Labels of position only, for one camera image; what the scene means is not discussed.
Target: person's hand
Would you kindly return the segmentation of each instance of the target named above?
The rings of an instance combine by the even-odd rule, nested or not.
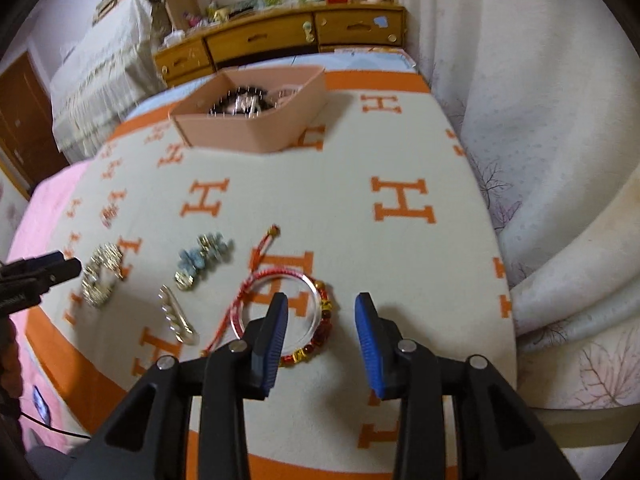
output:
[[[1,324],[5,324],[0,332],[8,328],[9,344],[4,346],[0,352],[0,365],[2,373],[0,374],[0,386],[13,399],[19,399],[22,396],[24,383],[22,382],[22,365],[18,359],[18,342],[16,341],[16,329],[14,322],[10,319],[0,319]]]

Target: pink bedsheet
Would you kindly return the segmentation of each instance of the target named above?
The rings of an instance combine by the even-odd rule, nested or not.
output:
[[[53,229],[71,195],[76,189],[78,181],[86,171],[90,160],[78,162],[60,171],[58,174],[40,183],[33,193],[27,211],[15,233],[14,241],[9,250],[8,262],[20,258],[32,258],[47,252],[47,246]],[[49,381],[41,373],[39,366],[33,361],[33,357],[27,350],[27,342],[24,338],[24,327],[27,319],[27,311],[23,310],[12,316],[18,329],[18,344],[20,345],[20,363],[22,364],[22,377],[24,378],[24,394],[22,396],[22,410],[40,420],[40,416],[33,405],[33,387],[37,386],[45,399],[51,412],[51,425],[60,427],[62,407],[58,396],[49,386]],[[30,432],[33,430],[46,446],[55,447],[60,451],[66,451],[68,443],[63,435],[53,433],[42,428],[24,417],[20,420],[24,430],[24,443],[29,449],[32,444]]]

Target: smartphone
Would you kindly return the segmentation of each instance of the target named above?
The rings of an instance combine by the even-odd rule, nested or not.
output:
[[[38,410],[38,414],[42,421],[47,425],[51,425],[51,412],[49,411],[49,407],[47,403],[44,401],[44,397],[40,393],[40,390],[37,386],[33,387],[33,405]]]

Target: door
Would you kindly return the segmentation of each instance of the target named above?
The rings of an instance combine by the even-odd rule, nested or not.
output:
[[[0,75],[0,147],[32,186],[69,165],[52,124],[51,102],[25,52]]]

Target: drawer handle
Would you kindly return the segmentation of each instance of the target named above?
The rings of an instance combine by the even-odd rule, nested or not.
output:
[[[347,25],[347,30],[368,30],[370,32],[371,25],[364,22],[353,23],[353,25]]]
[[[311,24],[311,22],[303,23],[302,30],[305,31],[307,43],[313,43],[316,40],[316,37],[311,33],[311,31],[314,30],[314,26]]]
[[[248,43],[251,43],[252,41],[266,40],[266,39],[267,39],[266,34],[254,34],[253,36],[249,36],[246,40]]]

